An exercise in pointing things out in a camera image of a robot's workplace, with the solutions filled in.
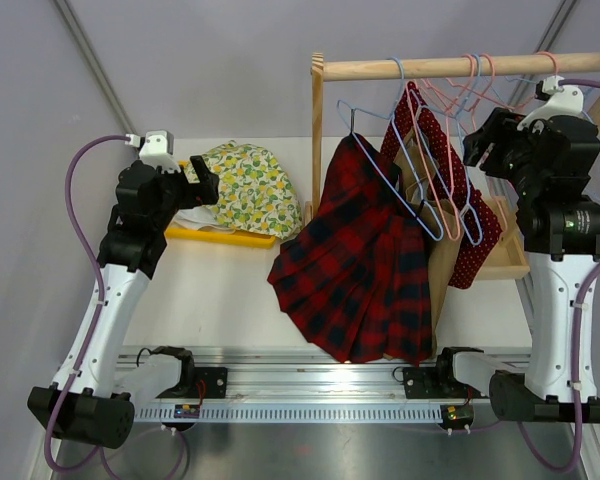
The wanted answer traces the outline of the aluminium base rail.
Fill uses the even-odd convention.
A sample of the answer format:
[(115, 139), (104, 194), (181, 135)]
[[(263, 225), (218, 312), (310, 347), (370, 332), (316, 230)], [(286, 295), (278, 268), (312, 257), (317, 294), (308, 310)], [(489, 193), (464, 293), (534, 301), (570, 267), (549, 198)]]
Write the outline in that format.
[(177, 406), (194, 397), (158, 399), (139, 407), (138, 422), (164, 423), (439, 423), (447, 405), (488, 405), (485, 394), (458, 397), (407, 395), (405, 363), (380, 360), (337, 363), (311, 348), (246, 350), (195, 347), (199, 368), (224, 367), (227, 378), (206, 385), (224, 395), (207, 394), (201, 412), (179, 414)]

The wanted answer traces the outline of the yellow plastic tray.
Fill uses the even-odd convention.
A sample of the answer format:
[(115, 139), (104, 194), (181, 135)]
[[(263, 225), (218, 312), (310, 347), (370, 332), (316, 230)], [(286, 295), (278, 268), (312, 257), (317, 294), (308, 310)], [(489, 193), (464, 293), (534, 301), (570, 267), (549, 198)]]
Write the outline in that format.
[[(219, 202), (219, 207), (206, 205), (206, 207), (213, 212), (215, 218), (220, 208), (224, 207), (226, 203), (224, 198), (224, 186), (222, 180), (219, 181)], [(275, 236), (263, 235), (260, 233), (252, 233), (235, 228), (231, 229), (234, 230), (234, 232), (231, 234), (195, 231), (178, 227), (172, 221), (172, 223), (165, 231), (165, 236), (169, 239), (195, 240), (216, 244), (234, 245), (259, 249), (271, 249), (276, 241)]]

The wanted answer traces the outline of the lemon print skirt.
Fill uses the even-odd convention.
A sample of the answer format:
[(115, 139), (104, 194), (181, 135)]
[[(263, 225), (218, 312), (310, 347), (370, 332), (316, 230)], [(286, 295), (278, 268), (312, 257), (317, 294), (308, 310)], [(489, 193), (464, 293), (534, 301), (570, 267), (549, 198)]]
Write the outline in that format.
[(302, 208), (296, 191), (270, 150), (229, 141), (202, 158), (219, 177), (219, 199), (208, 209), (220, 226), (281, 240), (301, 230)]

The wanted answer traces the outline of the tan brown skirt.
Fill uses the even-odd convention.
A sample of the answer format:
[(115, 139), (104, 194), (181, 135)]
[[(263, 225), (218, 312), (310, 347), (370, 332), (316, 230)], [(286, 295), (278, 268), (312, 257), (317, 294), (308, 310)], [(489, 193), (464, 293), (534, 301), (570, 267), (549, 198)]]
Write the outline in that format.
[(419, 215), (434, 234), (443, 233), (440, 240), (434, 240), (427, 233), (424, 234), (431, 302), (432, 356), (435, 356), (437, 353), (436, 328), (443, 310), (447, 288), (454, 273), (463, 234), (453, 240), (447, 235), (444, 226), (438, 227), (437, 221), (442, 223), (443, 220), (453, 225), (455, 216), (448, 199), (442, 197), (440, 204), (434, 200), (433, 191), (429, 187), (429, 180), (425, 172), (425, 166), (433, 170), (433, 164), (430, 160), (423, 159), (413, 129), (410, 129), (403, 137), (403, 144), (406, 150), (399, 147), (398, 153), (394, 157), (394, 164), (402, 172), (402, 184), (399, 192), (416, 211), (419, 211)]

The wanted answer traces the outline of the pink hanger with lemon skirt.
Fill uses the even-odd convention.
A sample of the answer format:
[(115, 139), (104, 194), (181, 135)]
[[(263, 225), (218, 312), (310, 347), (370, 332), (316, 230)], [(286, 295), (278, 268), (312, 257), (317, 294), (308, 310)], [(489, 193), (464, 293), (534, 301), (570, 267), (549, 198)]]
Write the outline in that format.
[[(441, 78), (451, 89), (451, 92), (445, 95), (438, 93), (438, 96), (439, 100), (443, 100), (446, 104), (449, 103), (450, 99), (454, 99), (457, 96), (462, 86), (470, 77), (470, 62), (466, 58), (466, 55), (464, 54), (459, 58), (452, 58), (445, 63), (446, 69), (441, 74)], [(489, 56), (492, 58), (496, 69), (495, 77), (491, 88), (486, 92), (485, 97), (481, 99), (475, 112), (484, 102), (498, 107), (513, 108), (514, 110), (520, 110), (530, 102), (527, 97), (524, 97), (522, 100), (505, 100), (496, 88), (498, 78), (502, 78), (509, 83), (530, 85), (538, 75), (549, 74), (552, 76), (558, 75), (560, 72), (557, 57), (547, 51), (539, 51), (531, 56)], [(488, 81), (491, 79), (491, 71), (485, 59), (482, 60), (482, 66), (484, 67), (484, 75), (478, 82), (476, 89), (478, 93), (481, 93), (485, 89)], [(469, 112), (463, 112), (460, 117), (463, 115), (471, 116)]]

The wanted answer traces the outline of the red black plaid skirt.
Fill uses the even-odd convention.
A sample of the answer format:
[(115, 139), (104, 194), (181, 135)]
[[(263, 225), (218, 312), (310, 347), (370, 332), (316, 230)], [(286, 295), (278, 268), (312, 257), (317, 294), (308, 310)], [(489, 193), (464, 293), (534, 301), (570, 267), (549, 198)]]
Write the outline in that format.
[[(389, 178), (390, 160), (359, 138)], [(317, 213), (281, 245), (268, 282), (305, 340), (339, 362), (432, 355), (424, 233), (350, 135)]]

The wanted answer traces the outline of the red white polka-dot skirt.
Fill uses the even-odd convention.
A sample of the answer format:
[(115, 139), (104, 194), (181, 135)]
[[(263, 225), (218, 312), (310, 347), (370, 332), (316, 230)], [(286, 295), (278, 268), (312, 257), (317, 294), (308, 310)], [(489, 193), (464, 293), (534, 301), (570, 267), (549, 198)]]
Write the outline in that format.
[[(415, 94), (419, 96), (420, 100), (427, 105), (425, 99), (418, 89), (417, 84), (414, 81), (409, 81), (406, 85), (406, 88), (413, 90)], [(395, 122), (402, 137), (402, 141), (403, 137), (410, 129), (413, 129), (415, 132), (412, 114), (410, 113), (409, 109), (409, 103), (409, 95), (404, 92), (395, 111)], [(447, 171), (448, 163), (447, 160), (443, 158), (443, 156), (446, 154), (445, 124), (441, 124), (434, 114), (424, 111), (421, 112), (418, 123), (421, 130), (425, 134), (424, 142), (428, 144), (432, 154), (434, 155), (434, 158), (439, 164), (440, 172), (444, 176), (446, 182), (449, 183)], [(381, 153), (387, 158), (394, 159), (395, 155), (398, 153), (398, 150), (398, 139), (396, 138), (393, 129), (388, 125), (381, 145)], [(422, 146), (422, 148), (419, 150), (422, 153), (426, 153), (424, 146)], [(451, 152), (455, 175), (454, 200), (456, 205), (460, 207), (466, 198), (464, 175), (462, 172), (463, 164), (452, 145)], [(435, 168), (433, 168), (433, 170), (429, 169), (429, 171), (434, 180), (433, 186), (436, 192), (436, 197), (438, 199), (441, 199), (442, 197), (446, 198), (443, 187), (436, 180)], [(479, 215), (480, 223), (484, 233), (484, 240), (480, 245), (472, 246), (466, 237), (462, 239), (454, 273), (449, 282), (451, 287), (458, 289), (467, 289), (472, 286), (474, 280), (476, 279), (476, 275), (489, 256), (491, 250), (498, 243), (502, 233), (502, 228), (496, 214), (485, 203), (482, 198), (482, 193), (476, 189), (473, 184), (470, 200), (471, 205), (476, 209)]]

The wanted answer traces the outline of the blue hanger with plaid skirt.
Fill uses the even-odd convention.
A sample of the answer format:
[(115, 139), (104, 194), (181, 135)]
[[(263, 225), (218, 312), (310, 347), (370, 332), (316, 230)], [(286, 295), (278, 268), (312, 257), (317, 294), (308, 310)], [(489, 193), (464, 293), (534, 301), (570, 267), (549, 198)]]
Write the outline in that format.
[[(400, 78), (400, 88), (396, 95), (394, 104), (387, 115), (381, 115), (381, 114), (378, 114), (373, 111), (366, 110), (366, 109), (363, 109), (360, 107), (354, 107), (354, 106), (350, 105), (348, 102), (341, 100), (341, 99), (339, 99), (336, 103), (336, 110), (337, 110), (337, 113), (340, 116), (341, 120), (345, 124), (345, 126), (349, 128), (350, 136), (356, 141), (358, 146), (362, 149), (363, 153), (368, 158), (368, 160), (372, 164), (373, 168), (376, 170), (379, 177), (387, 185), (389, 190), (394, 194), (394, 196), (399, 200), (399, 202), (407, 209), (407, 211), (415, 218), (415, 220), (420, 224), (420, 226), (429, 235), (429, 237), (432, 240), (438, 242), (444, 238), (445, 228), (443, 226), (443, 222), (440, 220), (440, 218), (437, 216), (437, 214), (433, 211), (433, 207), (427, 201), (423, 200), (422, 205), (420, 206), (419, 210), (414, 210), (412, 208), (412, 206), (405, 200), (404, 196), (395, 188), (396, 180), (390, 180), (384, 174), (383, 170), (377, 165), (376, 161), (374, 160), (374, 156), (369, 153), (368, 149), (366, 148), (365, 143), (360, 140), (359, 136), (355, 132), (355, 115), (357, 112), (362, 112), (362, 113), (370, 115), (372, 117), (376, 117), (376, 118), (379, 118), (382, 120), (387, 120), (388, 125), (393, 129), (394, 134), (395, 134), (396, 138), (398, 139), (399, 147), (403, 150), (403, 153), (408, 158), (409, 166), (410, 167), (413, 166), (411, 160), (409, 159), (409, 155), (406, 151), (406, 146), (404, 145), (404, 142), (402, 141), (402, 137), (397, 129), (396, 122), (395, 122), (395, 111), (397, 109), (399, 101), (401, 100), (402, 95), (405, 91), (405, 87), (406, 87), (406, 75), (405, 75), (403, 64), (398, 58), (388, 57), (388, 60), (392, 60), (393, 62), (395, 62), (398, 67), (399, 78)], [(429, 227), (426, 225), (426, 223), (424, 222), (424, 220), (421, 218), (420, 213), (424, 207), (428, 208), (430, 210), (430, 212), (433, 214), (435, 224), (437, 225), (438, 230), (439, 230), (438, 233), (434, 233), (433, 231), (431, 231), (429, 229)]]

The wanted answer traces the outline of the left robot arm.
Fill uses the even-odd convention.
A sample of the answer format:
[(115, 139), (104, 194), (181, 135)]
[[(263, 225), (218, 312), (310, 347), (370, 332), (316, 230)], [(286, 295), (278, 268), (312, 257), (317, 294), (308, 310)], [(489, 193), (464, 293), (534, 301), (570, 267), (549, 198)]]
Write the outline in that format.
[(124, 169), (116, 186), (107, 232), (96, 258), (96, 281), (87, 311), (65, 361), (50, 386), (31, 390), (27, 406), (45, 437), (116, 449), (128, 437), (138, 409), (164, 393), (185, 397), (197, 374), (193, 354), (159, 346), (130, 373), (116, 377), (131, 317), (153, 279), (167, 242), (165, 231), (180, 210), (213, 205), (219, 178), (204, 159), (167, 172), (140, 160)]

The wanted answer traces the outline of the wooden rack left post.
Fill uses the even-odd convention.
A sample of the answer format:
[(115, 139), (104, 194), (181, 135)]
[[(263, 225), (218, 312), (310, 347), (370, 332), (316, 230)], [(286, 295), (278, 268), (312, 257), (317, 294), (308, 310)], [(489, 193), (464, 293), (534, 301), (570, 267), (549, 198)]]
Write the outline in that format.
[(323, 139), (323, 96), (324, 96), (324, 55), (311, 56), (311, 198), (305, 206), (305, 222), (315, 215), (321, 199), (322, 186), (322, 139)]

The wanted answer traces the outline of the wooden rack rod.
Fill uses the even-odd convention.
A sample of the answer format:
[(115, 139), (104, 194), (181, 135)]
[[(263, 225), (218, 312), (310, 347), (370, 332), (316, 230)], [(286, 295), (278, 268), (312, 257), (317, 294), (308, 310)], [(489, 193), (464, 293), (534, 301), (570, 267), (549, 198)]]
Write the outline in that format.
[(323, 63), (326, 82), (600, 72), (600, 52)]

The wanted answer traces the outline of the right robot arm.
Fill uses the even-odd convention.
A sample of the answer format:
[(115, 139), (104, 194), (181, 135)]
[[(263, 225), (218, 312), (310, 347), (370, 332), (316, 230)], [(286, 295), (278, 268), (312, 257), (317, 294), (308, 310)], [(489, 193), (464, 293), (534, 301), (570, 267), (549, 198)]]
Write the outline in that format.
[(483, 394), (504, 421), (600, 424), (588, 306), (600, 271), (600, 205), (584, 192), (598, 128), (579, 113), (497, 107), (463, 145), (465, 165), (508, 181), (518, 196), (534, 287), (531, 355), (518, 369), (480, 349), (446, 347), (423, 373), (404, 369), (404, 382), (447, 398)]

